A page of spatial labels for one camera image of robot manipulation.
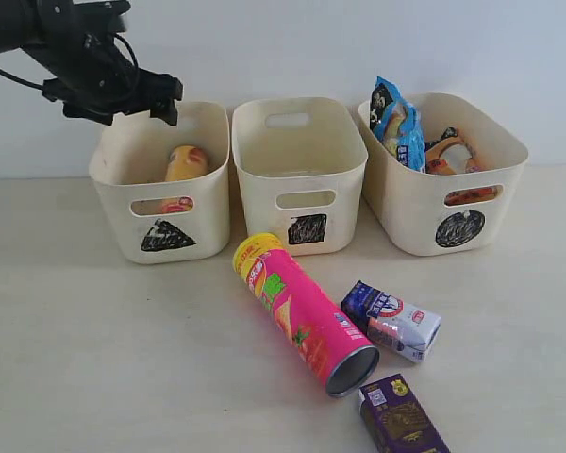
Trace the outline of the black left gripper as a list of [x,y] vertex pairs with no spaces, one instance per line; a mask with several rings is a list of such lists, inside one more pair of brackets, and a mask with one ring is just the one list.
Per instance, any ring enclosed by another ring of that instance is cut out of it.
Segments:
[[117,27],[48,39],[26,32],[21,49],[53,75],[41,84],[42,97],[60,101],[63,114],[70,118],[109,125],[115,114],[138,113],[142,102],[151,107],[151,118],[176,126],[181,81],[140,69],[124,33],[124,27]]

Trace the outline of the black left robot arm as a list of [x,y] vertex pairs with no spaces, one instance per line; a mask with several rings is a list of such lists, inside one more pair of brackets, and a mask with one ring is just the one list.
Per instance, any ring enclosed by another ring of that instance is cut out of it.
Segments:
[[178,122],[181,81],[140,67],[124,38],[127,1],[0,1],[0,55],[20,49],[52,74],[38,84],[0,76],[61,102],[65,117],[109,126],[115,115],[148,112]]

